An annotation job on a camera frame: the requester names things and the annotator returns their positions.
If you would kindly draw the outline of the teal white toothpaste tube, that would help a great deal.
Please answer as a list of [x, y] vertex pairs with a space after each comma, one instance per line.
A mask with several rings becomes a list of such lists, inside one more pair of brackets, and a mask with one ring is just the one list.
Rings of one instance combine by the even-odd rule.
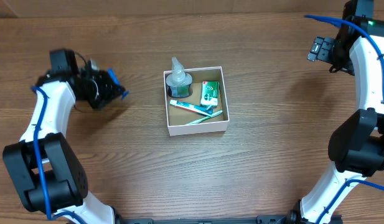
[[187, 102], [178, 101], [178, 100], [170, 100], [170, 105], [182, 108], [183, 110], [192, 111], [194, 113], [203, 115], [203, 116], [211, 116], [213, 114], [213, 109], [207, 109], [203, 106], [193, 105]]

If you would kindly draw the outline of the green soap bar pack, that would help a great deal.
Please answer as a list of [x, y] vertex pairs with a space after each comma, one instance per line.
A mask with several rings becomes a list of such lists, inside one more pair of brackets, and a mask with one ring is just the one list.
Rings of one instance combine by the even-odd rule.
[[203, 81], [200, 104], [205, 107], [216, 108], [218, 106], [219, 87], [218, 81]]

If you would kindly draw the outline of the blue disposable razor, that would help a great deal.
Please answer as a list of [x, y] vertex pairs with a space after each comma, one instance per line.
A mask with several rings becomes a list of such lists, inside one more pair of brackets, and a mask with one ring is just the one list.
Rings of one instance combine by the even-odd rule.
[[114, 70], [112, 68], [108, 69], [108, 74], [115, 85], [119, 86], [119, 91], [121, 92], [121, 99], [125, 99], [126, 96], [129, 94], [129, 90], [126, 90], [123, 86], [121, 86]]

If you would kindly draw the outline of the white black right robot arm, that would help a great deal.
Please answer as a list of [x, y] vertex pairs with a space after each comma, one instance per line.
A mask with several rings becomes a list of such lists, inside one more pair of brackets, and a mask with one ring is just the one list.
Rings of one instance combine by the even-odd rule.
[[339, 28], [336, 38], [316, 37], [307, 56], [331, 65], [329, 71], [354, 76], [356, 111], [331, 135], [330, 164], [314, 188], [286, 215], [283, 223], [342, 223], [336, 208], [358, 184], [384, 170], [384, 21], [373, 18], [374, 2], [353, 0], [343, 16], [314, 16]]

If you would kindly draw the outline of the green white toothbrush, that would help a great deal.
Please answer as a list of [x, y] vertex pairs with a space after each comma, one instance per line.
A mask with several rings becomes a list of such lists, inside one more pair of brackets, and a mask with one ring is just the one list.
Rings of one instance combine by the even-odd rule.
[[195, 120], [195, 121], [192, 121], [192, 122], [190, 122], [190, 123], [187, 123], [187, 125], [191, 125], [191, 124], [200, 124], [200, 123], [202, 123], [203, 121], [206, 121], [206, 120], [208, 120], [208, 119], [215, 118], [215, 117], [221, 115], [222, 113], [223, 113], [222, 110], [217, 111], [217, 112], [214, 112], [214, 113], [211, 114], [210, 116], [205, 116], [205, 117], [203, 117], [203, 118], [197, 119], [197, 120]]

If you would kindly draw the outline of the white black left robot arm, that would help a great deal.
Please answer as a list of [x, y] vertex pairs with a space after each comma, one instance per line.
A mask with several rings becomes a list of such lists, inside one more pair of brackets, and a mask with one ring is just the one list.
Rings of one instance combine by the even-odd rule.
[[129, 93], [114, 71], [100, 70], [94, 60], [77, 65], [80, 54], [50, 51], [51, 69], [37, 80], [30, 123], [19, 142], [4, 148], [4, 165], [17, 194], [30, 212], [49, 221], [64, 217], [73, 223], [123, 223], [123, 217], [88, 189], [87, 175], [66, 139], [68, 119], [76, 101], [94, 110]]

